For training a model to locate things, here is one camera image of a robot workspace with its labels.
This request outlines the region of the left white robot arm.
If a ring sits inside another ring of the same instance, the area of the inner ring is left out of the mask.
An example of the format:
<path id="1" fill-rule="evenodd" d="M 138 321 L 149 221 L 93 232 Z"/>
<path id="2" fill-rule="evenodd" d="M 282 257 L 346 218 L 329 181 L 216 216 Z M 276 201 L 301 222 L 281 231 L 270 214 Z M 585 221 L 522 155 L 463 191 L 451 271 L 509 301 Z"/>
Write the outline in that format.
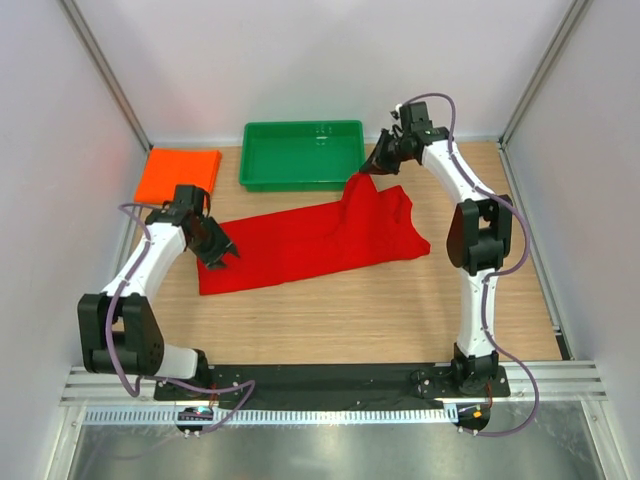
<path id="1" fill-rule="evenodd" d="M 141 231 L 134 252 L 98 293 L 85 294 L 77 305 L 85 369 L 114 374 L 130 396 L 138 381 L 149 378 L 177 385 L 191 400 L 204 398 L 212 377 L 203 351 L 167 343 L 152 310 L 152 301 L 174 261 L 191 251 L 209 270 L 224 267 L 236 245 L 210 214 L 210 195 L 195 185 L 178 185 L 172 199 L 151 207 L 146 218 L 135 204 L 120 212 Z M 130 382 L 135 376 L 137 381 Z"/>

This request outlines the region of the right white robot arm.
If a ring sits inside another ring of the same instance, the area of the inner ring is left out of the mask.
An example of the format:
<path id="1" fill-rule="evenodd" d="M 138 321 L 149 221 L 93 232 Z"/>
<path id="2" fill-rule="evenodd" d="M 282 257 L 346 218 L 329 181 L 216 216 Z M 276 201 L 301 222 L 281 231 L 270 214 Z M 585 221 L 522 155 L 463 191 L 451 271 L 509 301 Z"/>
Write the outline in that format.
<path id="1" fill-rule="evenodd" d="M 383 129 L 364 165 L 367 174 L 397 174 L 417 161 L 434 175 L 454 205 L 446 239 L 450 263 L 461 275 L 461 326 L 447 376 L 461 395 L 482 392 L 498 374 L 493 345 L 498 276 L 512 239 L 511 200 L 497 196 L 463 159 L 451 131 L 436 127 L 424 101 L 398 105 L 397 121 Z"/>

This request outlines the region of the red t shirt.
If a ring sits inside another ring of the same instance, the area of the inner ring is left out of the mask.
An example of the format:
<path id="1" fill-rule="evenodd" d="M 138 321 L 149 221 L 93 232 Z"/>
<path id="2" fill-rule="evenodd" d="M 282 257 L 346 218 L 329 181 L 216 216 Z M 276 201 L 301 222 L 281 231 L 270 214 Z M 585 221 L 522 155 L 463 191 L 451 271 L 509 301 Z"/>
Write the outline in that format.
<path id="1" fill-rule="evenodd" d="M 216 295 L 305 280 L 380 263 L 413 260 L 431 245 L 414 227 L 400 186 L 376 188 L 357 173 L 338 201 L 225 222 L 239 250 L 222 269 L 197 263 L 199 293 Z"/>

